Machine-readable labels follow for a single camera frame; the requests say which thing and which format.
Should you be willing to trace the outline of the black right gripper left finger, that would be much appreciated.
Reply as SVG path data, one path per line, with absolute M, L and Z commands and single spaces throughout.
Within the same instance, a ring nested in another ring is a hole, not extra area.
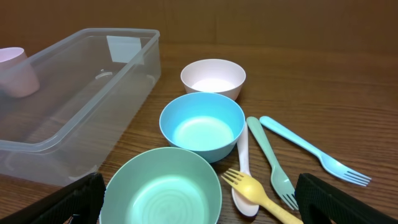
M 2 218 L 1 224 L 96 224 L 105 190 L 102 174 L 93 172 Z

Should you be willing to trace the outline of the pink plastic cup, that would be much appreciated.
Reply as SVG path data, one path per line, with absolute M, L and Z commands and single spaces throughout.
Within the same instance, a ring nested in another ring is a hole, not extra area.
M 11 97 L 23 98 L 40 88 L 37 75 L 26 59 L 21 47 L 1 49 L 1 90 Z

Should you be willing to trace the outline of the green plastic bowl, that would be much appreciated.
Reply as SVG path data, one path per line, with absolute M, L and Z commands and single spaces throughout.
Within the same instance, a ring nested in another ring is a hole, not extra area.
M 216 224 L 219 178 L 194 152 L 162 147 L 138 154 L 106 186 L 101 224 Z

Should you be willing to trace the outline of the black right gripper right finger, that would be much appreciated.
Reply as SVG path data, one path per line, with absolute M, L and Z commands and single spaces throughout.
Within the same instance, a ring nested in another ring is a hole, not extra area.
M 396 219 L 309 173 L 299 175 L 295 199 L 304 224 L 397 224 Z

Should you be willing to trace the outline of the blue plastic bowl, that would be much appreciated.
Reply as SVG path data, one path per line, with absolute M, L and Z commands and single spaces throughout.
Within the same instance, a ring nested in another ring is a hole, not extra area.
M 209 163 L 222 160 L 244 130 L 245 114 L 234 100 L 217 93 L 188 93 L 162 110 L 159 128 L 171 146 L 187 149 Z

